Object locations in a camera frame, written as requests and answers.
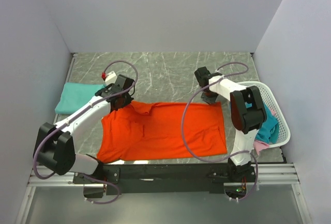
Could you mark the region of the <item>orange t-shirt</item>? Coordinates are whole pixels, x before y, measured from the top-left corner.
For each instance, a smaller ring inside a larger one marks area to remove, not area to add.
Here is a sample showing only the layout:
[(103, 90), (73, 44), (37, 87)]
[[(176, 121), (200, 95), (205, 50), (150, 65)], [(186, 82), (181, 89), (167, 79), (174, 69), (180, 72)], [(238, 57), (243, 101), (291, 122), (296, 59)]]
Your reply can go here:
[(222, 108), (207, 105), (133, 101), (102, 120), (103, 138), (97, 158), (117, 160), (190, 158), (185, 145), (198, 156), (227, 153)]

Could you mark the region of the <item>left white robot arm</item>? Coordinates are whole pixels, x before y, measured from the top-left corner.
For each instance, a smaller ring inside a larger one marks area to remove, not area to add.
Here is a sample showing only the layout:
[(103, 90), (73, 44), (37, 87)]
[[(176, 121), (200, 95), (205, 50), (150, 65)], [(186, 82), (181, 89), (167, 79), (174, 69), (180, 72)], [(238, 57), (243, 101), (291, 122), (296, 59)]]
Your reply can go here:
[(53, 174), (84, 173), (89, 182), (99, 183), (103, 179), (102, 162), (91, 155), (77, 153), (74, 142), (97, 121), (129, 105), (133, 100), (129, 92), (136, 82), (120, 74), (114, 83), (98, 90), (88, 103), (68, 118), (56, 124), (41, 125), (33, 153), (34, 174), (46, 179), (37, 171), (37, 164), (41, 164)]

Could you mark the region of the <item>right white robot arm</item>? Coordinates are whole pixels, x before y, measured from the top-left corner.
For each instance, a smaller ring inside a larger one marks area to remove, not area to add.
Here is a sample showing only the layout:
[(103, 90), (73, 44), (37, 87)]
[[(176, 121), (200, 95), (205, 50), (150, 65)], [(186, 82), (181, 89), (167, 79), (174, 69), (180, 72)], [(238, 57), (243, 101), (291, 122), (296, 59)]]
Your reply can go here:
[(239, 182), (243, 178), (254, 180), (250, 153), (258, 130), (267, 119), (258, 87), (243, 86), (226, 79), (219, 72), (210, 73), (206, 67), (198, 68), (194, 75), (203, 89), (201, 99), (205, 103), (214, 104), (219, 96), (230, 103), (235, 140), (231, 157), (228, 158), (227, 171), (216, 176), (226, 177), (231, 182)]

